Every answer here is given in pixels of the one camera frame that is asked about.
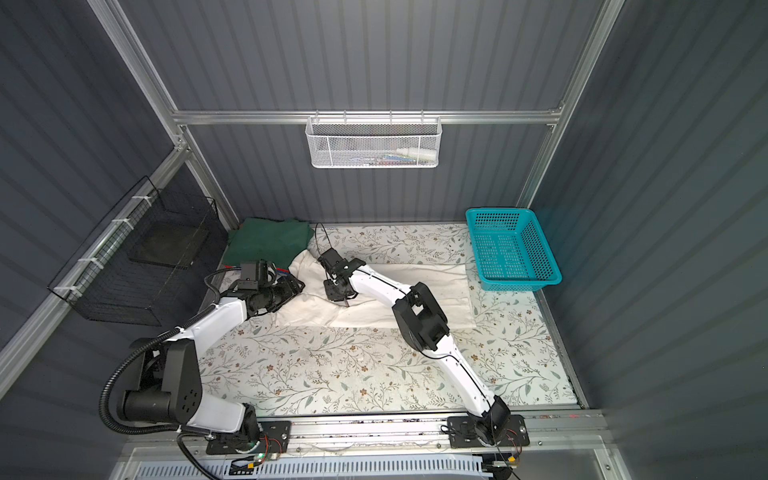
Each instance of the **black wire rack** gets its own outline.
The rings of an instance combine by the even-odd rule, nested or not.
[[[84,318],[171,328],[197,313],[227,245],[216,202],[152,190],[88,258],[48,285]]]

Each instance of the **blue basket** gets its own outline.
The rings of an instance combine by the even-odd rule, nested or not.
[[[467,223],[483,290],[536,291],[563,280],[532,211],[471,208]]]

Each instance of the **black mounting plate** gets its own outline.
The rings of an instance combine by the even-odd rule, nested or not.
[[[452,432],[458,432],[458,435],[449,435],[452,449],[470,449],[473,447],[487,446],[480,443],[480,440],[476,438],[475,420],[471,417],[466,415],[448,417],[448,428]],[[528,438],[528,429],[525,428],[525,420],[522,415],[510,415],[507,417],[507,422],[501,428],[505,431],[512,430],[513,432],[516,432],[517,435],[509,434],[509,438],[515,440],[514,443],[507,438],[507,435],[501,435],[501,438],[498,441],[499,448],[514,448],[515,445],[518,447],[525,447],[531,444],[531,440]]]
[[[267,438],[270,439],[269,447],[267,448],[266,442],[262,440],[257,446],[256,450],[249,452],[248,455],[258,455],[259,453],[264,453],[267,454],[266,459],[271,460],[270,457],[273,453],[288,451],[288,441],[290,440],[291,426],[290,422],[259,422],[259,425],[261,426],[262,438],[264,435],[266,435]],[[208,442],[208,446],[205,448],[205,453],[206,455],[242,455],[232,446],[217,442],[215,440]]]

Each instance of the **table surface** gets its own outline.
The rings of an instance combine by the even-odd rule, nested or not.
[[[577,402],[533,293],[481,290],[466,224],[326,230],[343,257],[367,263],[465,263],[477,327],[451,333],[472,368],[509,406]],[[317,240],[328,248],[322,228]],[[315,239],[308,248],[317,256]],[[227,274],[222,287],[236,275]],[[199,361],[208,392],[252,403],[258,415],[463,408],[441,369],[397,329],[279,327],[274,315],[260,316]]]

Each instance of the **white wire mesh basket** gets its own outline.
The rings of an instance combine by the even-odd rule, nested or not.
[[[309,118],[306,140],[317,168],[437,167],[439,118],[412,123],[324,121]]]

